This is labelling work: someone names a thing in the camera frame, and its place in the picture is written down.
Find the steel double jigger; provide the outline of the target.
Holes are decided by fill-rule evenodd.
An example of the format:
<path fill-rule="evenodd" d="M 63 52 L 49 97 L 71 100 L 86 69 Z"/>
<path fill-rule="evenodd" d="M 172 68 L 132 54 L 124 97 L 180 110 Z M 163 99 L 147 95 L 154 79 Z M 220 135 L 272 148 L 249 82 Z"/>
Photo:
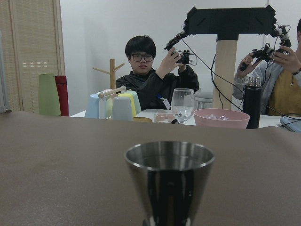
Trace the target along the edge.
<path fill-rule="evenodd" d="M 191 226 L 215 160 L 200 144 L 138 144 L 125 160 L 144 210 L 144 226 Z"/>

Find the person in black jacket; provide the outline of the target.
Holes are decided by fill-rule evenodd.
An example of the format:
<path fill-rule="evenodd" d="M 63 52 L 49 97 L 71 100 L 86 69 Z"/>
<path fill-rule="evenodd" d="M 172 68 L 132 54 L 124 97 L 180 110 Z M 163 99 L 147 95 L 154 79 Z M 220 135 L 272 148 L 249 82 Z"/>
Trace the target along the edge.
<path fill-rule="evenodd" d="M 125 54 L 132 71 L 118 78 L 116 87 L 125 86 L 138 95 L 142 110 L 170 109 L 174 89 L 199 90 L 197 74 L 189 65 L 180 63 L 181 55 L 171 48 L 158 69 L 152 65 L 156 46 L 149 36 L 135 36 L 125 47 Z"/>

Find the clear wine glass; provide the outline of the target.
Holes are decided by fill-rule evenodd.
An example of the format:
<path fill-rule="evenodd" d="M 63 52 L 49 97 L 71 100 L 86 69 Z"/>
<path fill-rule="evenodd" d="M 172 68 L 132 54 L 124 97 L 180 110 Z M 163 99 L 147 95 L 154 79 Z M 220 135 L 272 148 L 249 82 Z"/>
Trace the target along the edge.
<path fill-rule="evenodd" d="M 179 124 L 184 124 L 195 110 L 194 90 L 178 88 L 174 89 L 171 111 Z"/>

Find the wooden mug tree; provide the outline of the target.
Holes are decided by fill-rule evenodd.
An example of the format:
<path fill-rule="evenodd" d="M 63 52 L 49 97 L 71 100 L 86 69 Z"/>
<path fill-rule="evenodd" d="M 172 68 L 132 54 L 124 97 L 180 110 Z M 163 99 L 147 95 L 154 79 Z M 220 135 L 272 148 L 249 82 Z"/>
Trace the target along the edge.
<path fill-rule="evenodd" d="M 121 67 L 123 67 L 125 63 L 121 63 L 120 65 L 116 66 L 116 60 L 110 59 L 110 70 L 105 71 L 103 69 L 93 67 L 93 70 L 108 74 L 110 76 L 110 88 L 115 89 L 116 88 L 116 71 L 119 70 Z"/>

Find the pink bowl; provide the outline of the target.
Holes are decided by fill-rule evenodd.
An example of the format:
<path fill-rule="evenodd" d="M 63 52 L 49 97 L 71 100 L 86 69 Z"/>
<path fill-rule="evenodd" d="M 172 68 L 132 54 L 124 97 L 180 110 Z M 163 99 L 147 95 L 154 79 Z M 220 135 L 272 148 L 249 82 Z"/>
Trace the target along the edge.
<path fill-rule="evenodd" d="M 195 124 L 203 127 L 245 129 L 250 116 L 228 109 L 207 108 L 194 111 Z"/>

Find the red rolled mat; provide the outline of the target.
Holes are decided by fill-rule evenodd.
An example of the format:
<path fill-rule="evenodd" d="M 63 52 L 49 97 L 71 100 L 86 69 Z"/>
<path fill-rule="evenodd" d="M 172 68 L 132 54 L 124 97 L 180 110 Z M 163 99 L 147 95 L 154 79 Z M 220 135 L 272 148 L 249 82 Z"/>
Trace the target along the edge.
<path fill-rule="evenodd" d="M 67 77 L 65 75 L 57 75 L 55 76 L 55 82 L 59 97 L 61 116 L 69 116 Z"/>

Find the black thermos bottle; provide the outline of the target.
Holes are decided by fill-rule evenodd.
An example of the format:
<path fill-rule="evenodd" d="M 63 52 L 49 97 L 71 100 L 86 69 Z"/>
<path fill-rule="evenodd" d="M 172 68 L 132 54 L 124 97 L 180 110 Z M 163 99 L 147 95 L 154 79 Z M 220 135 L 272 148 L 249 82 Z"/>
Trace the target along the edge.
<path fill-rule="evenodd" d="M 247 129 L 257 129 L 259 127 L 261 90 L 260 77 L 249 77 L 244 88 L 243 98 L 243 112 L 250 116 Z"/>

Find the person in yellow top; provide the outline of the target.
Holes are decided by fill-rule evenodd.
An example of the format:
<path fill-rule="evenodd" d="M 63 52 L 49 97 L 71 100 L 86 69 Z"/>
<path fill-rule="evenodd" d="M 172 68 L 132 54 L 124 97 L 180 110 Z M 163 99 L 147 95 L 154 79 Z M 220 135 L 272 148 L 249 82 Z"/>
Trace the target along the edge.
<path fill-rule="evenodd" d="M 298 47 L 296 51 L 281 46 L 286 53 L 275 52 L 271 56 L 271 65 L 267 62 L 253 63 L 253 54 L 249 53 L 242 61 L 248 67 L 237 69 L 234 76 L 233 97 L 243 99 L 245 77 L 261 79 L 261 113 L 266 115 L 301 113 L 301 24 L 297 25 Z"/>

